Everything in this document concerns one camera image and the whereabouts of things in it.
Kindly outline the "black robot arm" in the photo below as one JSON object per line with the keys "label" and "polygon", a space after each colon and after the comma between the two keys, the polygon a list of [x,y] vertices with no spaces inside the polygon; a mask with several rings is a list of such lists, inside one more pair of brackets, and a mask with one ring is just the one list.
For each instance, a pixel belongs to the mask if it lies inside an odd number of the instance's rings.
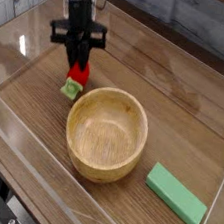
{"label": "black robot arm", "polygon": [[93,20],[92,0],[67,0],[68,18],[51,21],[51,42],[66,46],[69,67],[83,72],[92,48],[104,49],[107,28]]}

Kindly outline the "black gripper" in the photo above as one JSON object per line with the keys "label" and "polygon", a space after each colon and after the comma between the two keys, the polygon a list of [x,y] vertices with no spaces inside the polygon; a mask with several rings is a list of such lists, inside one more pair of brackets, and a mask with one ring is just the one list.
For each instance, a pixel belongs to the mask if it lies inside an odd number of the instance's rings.
{"label": "black gripper", "polygon": [[[106,26],[95,22],[92,18],[92,1],[78,0],[69,1],[68,19],[51,21],[51,42],[66,43],[66,52],[69,67],[72,68],[77,61],[80,70],[83,72],[88,63],[88,57],[91,48],[104,49],[107,36]],[[80,49],[77,43],[70,41],[69,38],[75,39],[80,43]]]}

